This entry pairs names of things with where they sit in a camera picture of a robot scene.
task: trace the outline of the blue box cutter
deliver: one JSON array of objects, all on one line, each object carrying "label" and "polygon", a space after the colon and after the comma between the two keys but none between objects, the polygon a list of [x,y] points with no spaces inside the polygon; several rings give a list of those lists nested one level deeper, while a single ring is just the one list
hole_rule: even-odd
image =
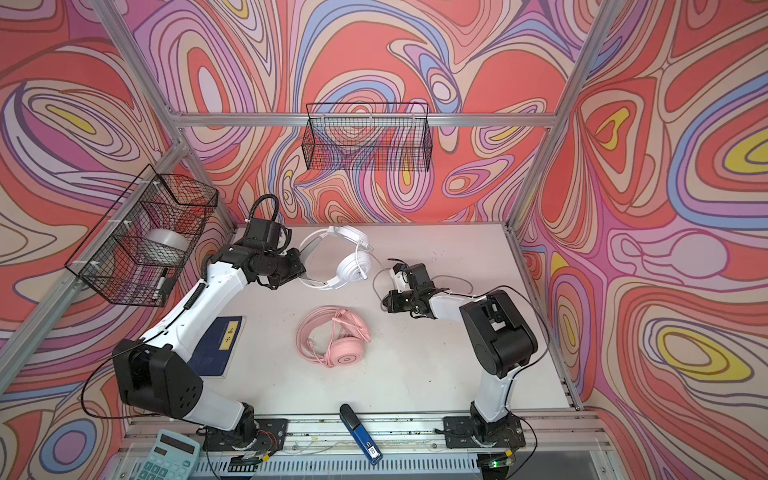
[{"label": "blue box cutter", "polygon": [[355,439],[362,452],[366,454],[371,465],[379,463],[383,456],[382,452],[371,439],[371,435],[368,435],[366,428],[362,426],[352,407],[346,403],[342,405],[339,409],[339,417],[341,417],[342,423],[349,430],[349,434]]}]

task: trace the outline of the calculator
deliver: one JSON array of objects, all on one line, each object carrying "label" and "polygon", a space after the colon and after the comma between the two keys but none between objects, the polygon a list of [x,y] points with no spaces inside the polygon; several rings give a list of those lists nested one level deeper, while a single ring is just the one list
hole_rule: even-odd
[{"label": "calculator", "polygon": [[187,480],[197,463],[200,444],[170,430],[160,430],[144,460],[139,480]]}]

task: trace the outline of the white table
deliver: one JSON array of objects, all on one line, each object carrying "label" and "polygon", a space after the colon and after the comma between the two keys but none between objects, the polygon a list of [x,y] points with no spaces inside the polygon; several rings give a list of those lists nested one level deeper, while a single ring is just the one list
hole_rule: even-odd
[{"label": "white table", "polygon": [[[398,257],[411,264],[424,263],[432,277],[447,274],[467,279],[474,284],[475,294],[500,284],[525,293],[501,225],[359,229],[368,234],[374,255],[387,268],[393,263],[386,258]],[[294,227],[292,246],[314,230],[317,227]],[[326,238],[307,262],[310,277],[331,278],[336,265],[352,251],[341,240]],[[375,264],[373,272],[379,270]],[[468,288],[447,278],[435,283],[460,293]],[[392,289],[389,274],[379,275],[376,289],[380,295]],[[538,339],[536,359],[545,349],[546,337],[533,309],[515,294],[510,297]],[[366,344],[361,363],[326,369],[296,353],[296,327],[307,313],[323,305],[350,308],[368,324],[372,342]],[[275,291],[252,283],[221,315],[244,316],[245,322],[225,378],[205,381],[223,395],[253,405],[257,414],[338,413],[345,402],[359,413],[466,411],[479,386],[482,367],[463,323],[383,312],[371,280],[328,292],[310,289],[298,280]],[[321,329],[316,330],[318,346],[327,345],[330,325]],[[513,411],[568,407],[549,355],[521,372],[515,384],[509,402]]]}]

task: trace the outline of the pink cable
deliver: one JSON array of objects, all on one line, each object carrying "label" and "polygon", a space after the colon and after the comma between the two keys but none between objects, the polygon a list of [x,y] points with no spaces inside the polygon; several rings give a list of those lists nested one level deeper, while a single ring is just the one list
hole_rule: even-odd
[{"label": "pink cable", "polygon": [[[345,308],[338,306],[321,306],[319,309],[310,312],[307,316],[304,317],[304,320],[301,321],[299,328],[296,330],[296,351],[307,361],[317,365],[325,366],[326,368],[330,369],[333,368],[330,357],[328,355],[322,357],[318,356],[317,352],[315,351],[314,343],[310,339],[310,333],[315,328],[328,322],[331,322],[333,326],[331,327],[331,340],[328,342],[326,353],[331,350],[333,341],[337,339],[337,323],[342,323],[343,325],[348,326],[350,329],[356,330],[358,335],[355,336],[362,337],[366,342],[370,342],[371,337],[368,333],[368,328],[366,327],[365,322],[363,322],[359,316]],[[305,354],[304,349],[309,350],[315,358],[313,359],[311,356]]]}]

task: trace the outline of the black wire mesh basket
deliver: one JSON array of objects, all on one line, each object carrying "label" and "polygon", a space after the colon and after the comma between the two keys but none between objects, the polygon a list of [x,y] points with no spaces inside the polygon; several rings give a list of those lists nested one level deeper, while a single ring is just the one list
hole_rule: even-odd
[{"label": "black wire mesh basket", "polygon": [[429,171],[426,103],[312,103],[306,110],[307,170]]},{"label": "black wire mesh basket", "polygon": [[140,193],[134,188],[138,200],[96,252],[73,260],[101,222],[67,260],[67,269],[109,303],[164,306],[218,203],[214,187],[185,175],[152,172],[148,182],[137,182],[145,183]]}]

